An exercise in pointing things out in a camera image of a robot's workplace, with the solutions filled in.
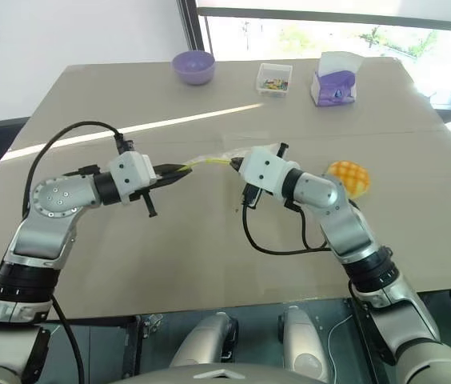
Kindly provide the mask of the silver robot torso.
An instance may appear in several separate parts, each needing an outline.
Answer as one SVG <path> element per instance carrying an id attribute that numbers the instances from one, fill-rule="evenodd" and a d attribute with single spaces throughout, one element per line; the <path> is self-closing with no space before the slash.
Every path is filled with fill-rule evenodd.
<path id="1" fill-rule="evenodd" d="M 248 363 L 173 366 L 110 384 L 325 384 L 280 367 Z"/>

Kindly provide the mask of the silver robot leg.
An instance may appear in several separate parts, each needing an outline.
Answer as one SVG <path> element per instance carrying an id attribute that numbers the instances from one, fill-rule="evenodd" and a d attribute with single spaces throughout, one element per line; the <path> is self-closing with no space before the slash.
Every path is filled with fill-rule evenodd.
<path id="1" fill-rule="evenodd" d="M 228 362 L 237 345 L 239 324 L 225 312 L 203 318 L 186 336 L 170 367 Z"/>
<path id="2" fill-rule="evenodd" d="M 327 380 L 329 364 L 317 329 L 308 314 L 289 306 L 278 317 L 278 339 L 283 347 L 286 370 L 318 380 Z"/>

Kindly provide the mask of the black table leg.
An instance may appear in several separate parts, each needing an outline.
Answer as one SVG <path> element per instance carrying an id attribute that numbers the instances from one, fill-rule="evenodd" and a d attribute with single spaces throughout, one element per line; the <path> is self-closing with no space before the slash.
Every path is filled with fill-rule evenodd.
<path id="1" fill-rule="evenodd" d="M 380 382 L 379 373 L 377 371 L 377 361 L 374 358 L 372 351 L 370 349 L 369 339 L 366 336 L 365 329 L 362 324 L 360 312 L 358 311 L 356 304 L 352 298 L 346 299 L 349 308 L 351 309 L 353 315 L 353 321 L 355 323 L 358 336 L 361 343 L 361 348 L 365 357 L 366 365 L 369 371 L 371 384 L 383 384 Z"/>

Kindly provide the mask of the clear box of coloured pins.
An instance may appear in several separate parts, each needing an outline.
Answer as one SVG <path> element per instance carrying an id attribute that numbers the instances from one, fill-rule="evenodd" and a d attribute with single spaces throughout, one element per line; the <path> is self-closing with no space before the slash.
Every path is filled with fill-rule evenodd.
<path id="1" fill-rule="evenodd" d="M 274 63 L 262 63 L 258 69 L 255 89 L 261 95 L 285 97 L 289 91 L 293 67 Z"/>

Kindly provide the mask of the silver right robot leg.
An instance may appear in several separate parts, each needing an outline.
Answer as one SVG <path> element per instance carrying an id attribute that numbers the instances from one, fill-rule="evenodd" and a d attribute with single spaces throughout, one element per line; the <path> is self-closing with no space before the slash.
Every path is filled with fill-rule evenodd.
<path id="1" fill-rule="evenodd" d="M 289 306 L 278 317 L 278 339 L 283 347 L 286 370 L 318 380 L 327 380 L 329 364 L 317 329 L 308 314 Z"/>

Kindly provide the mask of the orange melon bread snack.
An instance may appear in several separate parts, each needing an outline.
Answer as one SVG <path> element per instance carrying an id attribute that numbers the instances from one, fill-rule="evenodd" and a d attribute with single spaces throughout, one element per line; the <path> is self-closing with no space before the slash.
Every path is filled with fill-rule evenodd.
<path id="1" fill-rule="evenodd" d="M 330 164 L 326 171 L 339 179 L 350 199 L 360 198 L 371 186 L 369 172 L 363 166 L 351 161 L 337 161 Z"/>

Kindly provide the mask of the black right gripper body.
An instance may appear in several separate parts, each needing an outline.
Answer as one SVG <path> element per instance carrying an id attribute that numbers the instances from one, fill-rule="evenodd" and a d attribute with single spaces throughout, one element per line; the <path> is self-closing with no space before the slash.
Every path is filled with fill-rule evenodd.
<path id="1" fill-rule="evenodd" d="M 242 196 L 242 205 L 250 209 L 255 209 L 261 197 L 261 189 L 252 184 L 246 183 Z"/>

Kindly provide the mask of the metal table bracket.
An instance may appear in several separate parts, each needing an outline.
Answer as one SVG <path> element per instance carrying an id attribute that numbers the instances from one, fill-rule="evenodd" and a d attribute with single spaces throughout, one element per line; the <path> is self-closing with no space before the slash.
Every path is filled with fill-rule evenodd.
<path id="1" fill-rule="evenodd" d="M 163 315 L 162 314 L 149 314 L 141 319 L 141 331 L 142 338 L 146 339 L 151 334 L 158 331 L 159 326 L 162 324 Z"/>

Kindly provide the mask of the purple plastic bowl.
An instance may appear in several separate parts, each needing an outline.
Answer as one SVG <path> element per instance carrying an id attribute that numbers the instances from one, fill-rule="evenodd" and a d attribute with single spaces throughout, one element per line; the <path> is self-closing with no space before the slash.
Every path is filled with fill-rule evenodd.
<path id="1" fill-rule="evenodd" d="M 202 50 L 189 50 L 175 56 L 171 62 L 174 73 L 185 84 L 204 85 L 214 77 L 215 58 Z"/>

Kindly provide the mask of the silver left robot leg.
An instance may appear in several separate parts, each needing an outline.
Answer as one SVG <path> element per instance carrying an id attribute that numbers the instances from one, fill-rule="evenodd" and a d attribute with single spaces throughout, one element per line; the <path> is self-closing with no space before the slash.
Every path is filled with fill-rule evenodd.
<path id="1" fill-rule="evenodd" d="M 225 312 L 203 318 L 186 336 L 170 367 L 228 362 L 237 345 L 239 324 Z"/>

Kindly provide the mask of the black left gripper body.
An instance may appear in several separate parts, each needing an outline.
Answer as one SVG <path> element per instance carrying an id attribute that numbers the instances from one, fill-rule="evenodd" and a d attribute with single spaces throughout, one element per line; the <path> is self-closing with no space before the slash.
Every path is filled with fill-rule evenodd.
<path id="1" fill-rule="evenodd" d="M 159 170 L 161 168 L 159 166 L 155 166 L 154 170 L 155 170 L 155 181 L 150 184 L 149 186 L 145 186 L 140 188 L 139 190 L 135 190 L 130 196 L 130 201 L 134 202 L 137 200 L 143 200 L 143 202 L 146 205 L 146 209 L 148 211 L 148 215 L 150 218 L 156 217 L 158 215 L 158 212 L 156 211 L 155 207 L 154 207 L 154 203 L 153 200 L 150 196 L 150 192 L 152 189 L 154 189 L 155 187 L 158 187 L 159 182 L 163 179 L 162 174 L 159 173 Z"/>

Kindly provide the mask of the clear plastic zip bag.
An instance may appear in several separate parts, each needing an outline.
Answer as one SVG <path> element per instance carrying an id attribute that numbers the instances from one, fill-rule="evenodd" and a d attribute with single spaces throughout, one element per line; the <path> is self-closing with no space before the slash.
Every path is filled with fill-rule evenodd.
<path id="1" fill-rule="evenodd" d="M 229 166 L 232 158 L 245 157 L 255 146 L 266 148 L 268 151 L 276 154 L 280 147 L 280 142 L 269 142 L 268 144 L 255 143 L 250 146 L 233 148 L 219 153 L 202 154 L 196 158 L 190 159 L 183 165 L 187 165 L 190 170 L 201 164 L 220 164 Z"/>

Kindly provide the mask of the purple white tissue box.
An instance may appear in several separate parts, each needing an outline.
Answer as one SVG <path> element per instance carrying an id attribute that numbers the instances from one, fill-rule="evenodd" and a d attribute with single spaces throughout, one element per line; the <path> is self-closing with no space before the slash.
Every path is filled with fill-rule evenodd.
<path id="1" fill-rule="evenodd" d="M 321 54 L 313 73 L 310 95 L 318 107 L 342 106 L 357 99 L 357 72 L 364 57 L 345 51 Z"/>

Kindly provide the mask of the dark window frame post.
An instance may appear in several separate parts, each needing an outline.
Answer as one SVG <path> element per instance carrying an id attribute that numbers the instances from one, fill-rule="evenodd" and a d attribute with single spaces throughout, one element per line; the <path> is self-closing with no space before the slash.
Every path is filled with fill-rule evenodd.
<path id="1" fill-rule="evenodd" d="M 214 55 L 208 18 L 199 13 L 198 0 L 176 0 L 188 50 Z"/>

